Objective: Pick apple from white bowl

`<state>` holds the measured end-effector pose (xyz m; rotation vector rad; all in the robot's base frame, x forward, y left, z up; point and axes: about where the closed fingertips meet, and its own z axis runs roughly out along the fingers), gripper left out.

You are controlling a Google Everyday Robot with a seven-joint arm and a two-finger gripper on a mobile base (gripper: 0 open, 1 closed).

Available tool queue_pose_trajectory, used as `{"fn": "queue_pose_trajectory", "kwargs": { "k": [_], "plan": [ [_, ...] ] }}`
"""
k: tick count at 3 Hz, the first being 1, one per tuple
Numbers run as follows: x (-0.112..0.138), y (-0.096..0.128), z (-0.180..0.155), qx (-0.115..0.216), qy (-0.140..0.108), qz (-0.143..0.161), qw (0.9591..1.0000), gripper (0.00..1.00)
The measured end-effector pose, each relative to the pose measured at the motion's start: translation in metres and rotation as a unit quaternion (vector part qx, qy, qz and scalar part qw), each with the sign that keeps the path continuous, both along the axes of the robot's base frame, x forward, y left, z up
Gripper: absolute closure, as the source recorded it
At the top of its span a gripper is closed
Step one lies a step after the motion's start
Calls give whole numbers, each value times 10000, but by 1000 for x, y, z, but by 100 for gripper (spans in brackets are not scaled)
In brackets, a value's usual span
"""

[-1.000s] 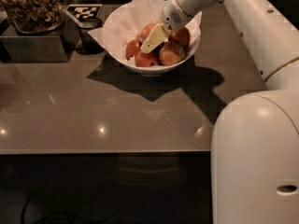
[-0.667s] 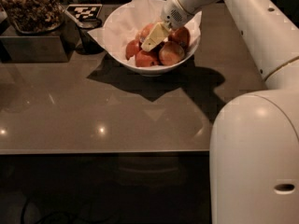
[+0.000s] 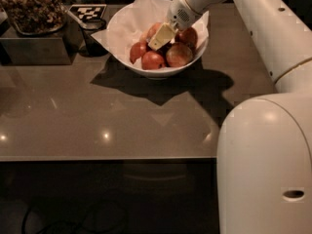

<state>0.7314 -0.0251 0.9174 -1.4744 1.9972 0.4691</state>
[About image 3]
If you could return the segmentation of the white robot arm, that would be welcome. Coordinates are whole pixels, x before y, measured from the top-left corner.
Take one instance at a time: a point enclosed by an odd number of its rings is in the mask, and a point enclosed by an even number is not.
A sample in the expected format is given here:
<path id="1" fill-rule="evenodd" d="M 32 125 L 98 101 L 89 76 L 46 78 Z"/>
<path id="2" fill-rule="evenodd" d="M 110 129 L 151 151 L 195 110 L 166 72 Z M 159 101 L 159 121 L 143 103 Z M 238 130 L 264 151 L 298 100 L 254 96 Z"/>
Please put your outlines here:
<path id="1" fill-rule="evenodd" d="M 173 0 L 163 47 L 211 5 Z M 282 0 L 233 0 L 273 81 L 225 118 L 217 145 L 220 234 L 312 234 L 312 31 Z"/>

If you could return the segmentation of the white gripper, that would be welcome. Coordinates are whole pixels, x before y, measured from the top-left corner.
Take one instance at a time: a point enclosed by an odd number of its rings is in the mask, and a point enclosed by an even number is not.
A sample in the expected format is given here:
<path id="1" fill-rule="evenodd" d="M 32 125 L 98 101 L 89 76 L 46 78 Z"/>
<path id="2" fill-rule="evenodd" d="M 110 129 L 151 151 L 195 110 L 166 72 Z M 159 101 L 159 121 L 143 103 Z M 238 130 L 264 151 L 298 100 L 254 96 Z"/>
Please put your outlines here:
<path id="1" fill-rule="evenodd" d="M 212 5 L 226 0 L 173 0 L 163 22 L 151 37 L 148 46 L 157 51 L 176 36 L 176 28 L 184 30 L 192 26 Z"/>

